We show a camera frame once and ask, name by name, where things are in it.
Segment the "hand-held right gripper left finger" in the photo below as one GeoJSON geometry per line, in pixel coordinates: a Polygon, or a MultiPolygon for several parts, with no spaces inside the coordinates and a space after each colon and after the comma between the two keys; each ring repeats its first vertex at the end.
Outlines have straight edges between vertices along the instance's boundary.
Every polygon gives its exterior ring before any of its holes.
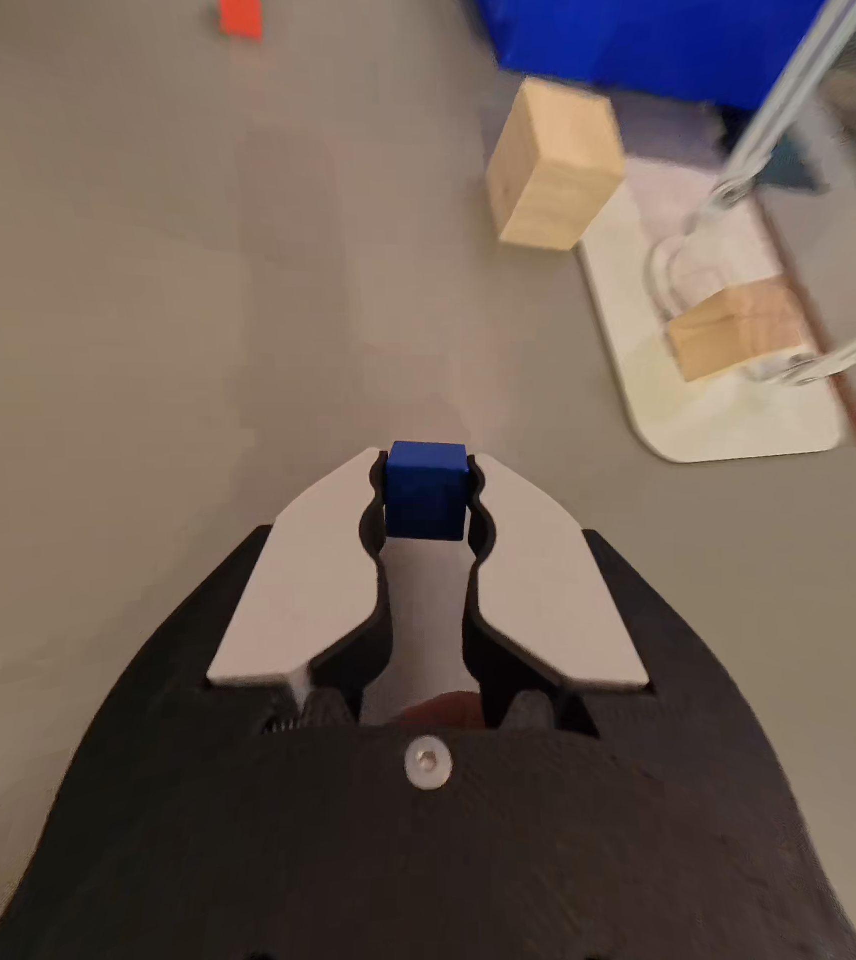
{"type": "Polygon", "coordinates": [[[386,669],[386,451],[368,447],[282,510],[207,670],[214,687],[280,686],[303,707],[339,690],[357,710],[386,669]]]}

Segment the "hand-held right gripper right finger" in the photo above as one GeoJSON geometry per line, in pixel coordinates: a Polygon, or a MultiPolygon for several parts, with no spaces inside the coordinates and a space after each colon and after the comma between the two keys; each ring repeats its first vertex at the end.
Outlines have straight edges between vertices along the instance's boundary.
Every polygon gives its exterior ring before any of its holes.
{"type": "Polygon", "coordinates": [[[489,454],[471,468],[462,650],[482,691],[645,688],[649,673],[575,518],[489,454]]]}

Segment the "blue wooden cube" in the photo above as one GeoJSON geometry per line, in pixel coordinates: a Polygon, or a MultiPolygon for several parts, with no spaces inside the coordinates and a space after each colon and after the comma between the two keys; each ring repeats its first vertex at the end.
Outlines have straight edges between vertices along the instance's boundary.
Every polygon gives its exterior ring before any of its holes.
{"type": "Polygon", "coordinates": [[[386,459],[386,534],[394,539],[462,541],[468,491],[463,444],[396,440],[386,459]]]}

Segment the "natural wooden cube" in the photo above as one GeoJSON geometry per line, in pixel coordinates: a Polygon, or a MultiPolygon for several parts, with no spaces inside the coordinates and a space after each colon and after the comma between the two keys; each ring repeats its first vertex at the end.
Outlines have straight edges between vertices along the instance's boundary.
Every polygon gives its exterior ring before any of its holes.
{"type": "Polygon", "coordinates": [[[621,131],[607,97],[524,78],[485,172],[497,238],[570,251],[625,175],[621,131]]]}
{"type": "Polygon", "coordinates": [[[778,275],[723,288],[667,324],[686,382],[724,374],[757,359],[800,352],[807,342],[802,305],[778,275]]]}

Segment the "red wooden cube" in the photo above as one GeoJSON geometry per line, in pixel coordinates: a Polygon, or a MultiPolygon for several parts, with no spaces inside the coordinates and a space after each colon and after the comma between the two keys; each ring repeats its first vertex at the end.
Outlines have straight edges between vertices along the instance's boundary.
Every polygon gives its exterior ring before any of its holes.
{"type": "Polygon", "coordinates": [[[218,1],[218,29],[228,37],[260,40],[263,35],[263,2],[218,1]]]}

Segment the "blue plastic bin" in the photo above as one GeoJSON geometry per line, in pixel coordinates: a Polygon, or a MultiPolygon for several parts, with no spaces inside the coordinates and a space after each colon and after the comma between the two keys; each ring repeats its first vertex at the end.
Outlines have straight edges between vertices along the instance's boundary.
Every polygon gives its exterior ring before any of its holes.
{"type": "Polygon", "coordinates": [[[757,110],[820,1],[479,1],[499,66],[757,110]]]}

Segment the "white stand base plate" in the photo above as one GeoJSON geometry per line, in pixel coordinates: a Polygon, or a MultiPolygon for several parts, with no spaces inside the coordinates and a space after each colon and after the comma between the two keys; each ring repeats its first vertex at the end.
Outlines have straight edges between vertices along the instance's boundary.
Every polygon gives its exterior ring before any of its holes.
{"type": "Polygon", "coordinates": [[[776,381],[787,362],[814,349],[784,351],[725,373],[686,382],[651,292],[649,261],[667,238],[705,229],[752,234],[770,243],[761,210],[743,199],[722,216],[698,221],[717,172],[630,155],[626,177],[582,236],[578,254],[629,422],[664,460],[694,464],[815,453],[840,445],[845,417],[825,381],[776,381]]]}

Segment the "clear suction cup mount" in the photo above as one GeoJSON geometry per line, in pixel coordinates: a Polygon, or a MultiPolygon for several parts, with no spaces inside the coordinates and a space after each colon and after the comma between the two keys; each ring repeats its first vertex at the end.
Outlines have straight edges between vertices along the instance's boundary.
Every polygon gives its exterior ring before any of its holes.
{"type": "Polygon", "coordinates": [[[779,276],[783,270],[768,241],[714,228],[667,238],[649,261],[651,292],[666,319],[666,335],[671,319],[723,288],[779,276]]]}

